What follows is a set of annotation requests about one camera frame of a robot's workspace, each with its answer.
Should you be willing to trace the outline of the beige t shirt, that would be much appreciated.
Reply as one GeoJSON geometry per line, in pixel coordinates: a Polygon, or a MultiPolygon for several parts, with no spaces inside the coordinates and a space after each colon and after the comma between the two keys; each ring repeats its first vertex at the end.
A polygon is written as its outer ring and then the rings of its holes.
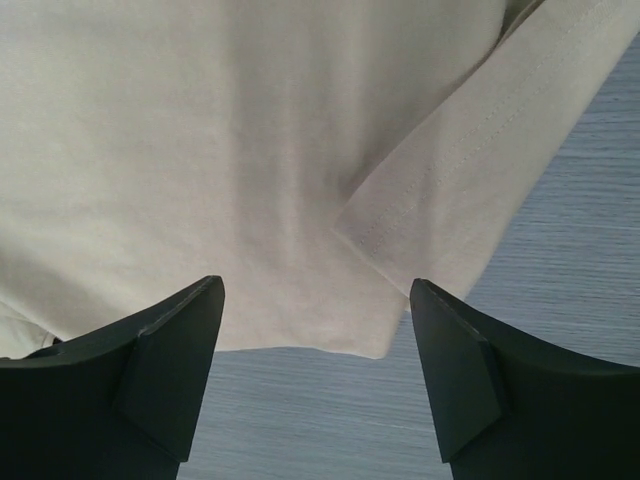
{"type": "Polygon", "coordinates": [[[209,274],[221,350],[381,358],[469,293],[635,1],[5,1],[1,353],[209,274]]]}

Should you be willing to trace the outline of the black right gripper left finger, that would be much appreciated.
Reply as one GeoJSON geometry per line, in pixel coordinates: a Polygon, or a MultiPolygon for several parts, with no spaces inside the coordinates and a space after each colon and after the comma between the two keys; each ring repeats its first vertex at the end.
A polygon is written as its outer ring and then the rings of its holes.
{"type": "Polygon", "coordinates": [[[192,448],[221,325],[207,276],[115,323],[1,362],[5,479],[173,479],[192,448]]]}

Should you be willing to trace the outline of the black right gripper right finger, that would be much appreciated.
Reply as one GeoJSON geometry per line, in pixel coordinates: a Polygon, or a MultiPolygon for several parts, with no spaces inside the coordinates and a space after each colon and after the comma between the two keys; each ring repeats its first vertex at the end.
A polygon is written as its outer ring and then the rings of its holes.
{"type": "Polygon", "coordinates": [[[410,293],[441,458],[457,479],[635,479],[639,371],[559,347],[434,283],[410,293]]]}

